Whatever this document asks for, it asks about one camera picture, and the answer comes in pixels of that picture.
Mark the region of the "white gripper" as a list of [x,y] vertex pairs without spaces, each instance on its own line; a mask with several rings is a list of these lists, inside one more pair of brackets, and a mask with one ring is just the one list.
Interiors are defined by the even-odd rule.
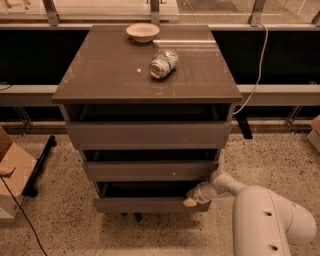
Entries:
[[185,207],[195,207],[197,204],[205,204],[217,196],[216,189],[208,181],[199,183],[186,194],[183,200]]

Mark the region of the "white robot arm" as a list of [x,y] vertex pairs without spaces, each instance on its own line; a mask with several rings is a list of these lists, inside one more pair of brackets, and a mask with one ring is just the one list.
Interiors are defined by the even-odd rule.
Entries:
[[226,194],[234,196],[234,256],[291,256],[292,245],[308,244],[316,236],[315,218],[306,208],[268,188],[245,185],[221,171],[191,189],[183,204],[195,207]]

